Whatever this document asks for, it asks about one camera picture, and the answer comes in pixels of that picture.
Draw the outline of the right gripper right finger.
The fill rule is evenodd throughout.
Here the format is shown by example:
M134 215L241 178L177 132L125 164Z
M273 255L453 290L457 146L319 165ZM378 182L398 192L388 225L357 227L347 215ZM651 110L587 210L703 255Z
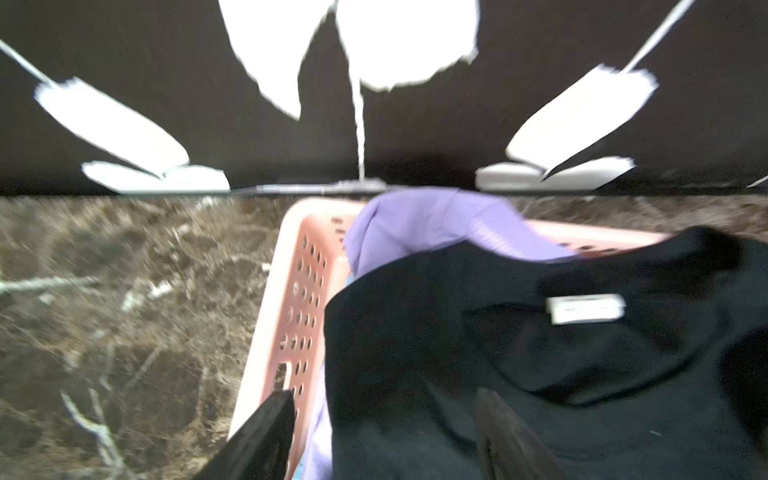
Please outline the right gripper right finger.
M557 458L495 391L477 391L473 414L484 479L567 478Z

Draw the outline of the black t-shirt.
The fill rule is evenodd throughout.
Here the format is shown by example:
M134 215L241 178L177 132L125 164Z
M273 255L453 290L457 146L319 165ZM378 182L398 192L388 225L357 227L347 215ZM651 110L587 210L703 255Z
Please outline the black t-shirt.
M767 247L707 227L533 263L467 242L358 277L325 310L338 479L480 479L499 397L573 479L757 479Z

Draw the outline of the purple Persist t-shirt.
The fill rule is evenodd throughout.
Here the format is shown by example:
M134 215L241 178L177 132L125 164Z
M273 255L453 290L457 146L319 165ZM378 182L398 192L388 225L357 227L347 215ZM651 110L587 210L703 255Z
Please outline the purple Persist t-shirt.
M408 189L375 197L350 225L343 241L350 270L346 285L404 257L464 241L530 262L560 262L576 255L537 234L505 200L458 189ZM326 359L319 372L303 473L294 479L334 479L324 340Z

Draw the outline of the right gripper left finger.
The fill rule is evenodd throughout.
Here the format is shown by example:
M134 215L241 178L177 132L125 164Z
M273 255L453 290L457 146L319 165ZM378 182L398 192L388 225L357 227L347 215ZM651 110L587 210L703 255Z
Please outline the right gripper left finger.
M284 479L294 422L293 395L273 392L193 479Z

